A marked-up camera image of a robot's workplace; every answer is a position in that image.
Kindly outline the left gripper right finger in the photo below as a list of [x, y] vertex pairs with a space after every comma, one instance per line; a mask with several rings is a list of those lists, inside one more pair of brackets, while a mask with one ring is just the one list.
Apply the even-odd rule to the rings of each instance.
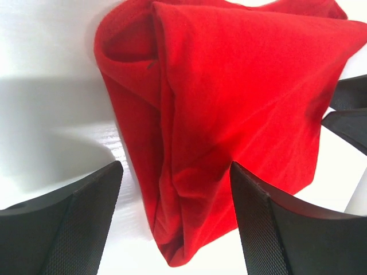
[[233, 162], [230, 180], [248, 274], [365, 274], [366, 218], [307, 203]]

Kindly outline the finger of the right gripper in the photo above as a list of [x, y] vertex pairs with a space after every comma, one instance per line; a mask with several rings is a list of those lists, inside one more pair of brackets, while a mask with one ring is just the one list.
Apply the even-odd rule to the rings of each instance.
[[330, 107], [336, 111], [366, 108], [367, 76], [339, 80]]
[[321, 124], [366, 155], [366, 108], [332, 111]]

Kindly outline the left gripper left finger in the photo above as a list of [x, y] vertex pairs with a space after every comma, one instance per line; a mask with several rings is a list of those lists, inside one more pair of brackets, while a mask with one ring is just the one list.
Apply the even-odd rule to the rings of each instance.
[[1, 274], [97, 274], [122, 177], [114, 161], [1, 210]]

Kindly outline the red t shirt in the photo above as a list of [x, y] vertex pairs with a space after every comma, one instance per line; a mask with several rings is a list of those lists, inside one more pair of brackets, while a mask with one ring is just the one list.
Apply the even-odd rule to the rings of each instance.
[[167, 264], [237, 226], [229, 167], [296, 194], [366, 24], [335, 1], [124, 1], [94, 54]]

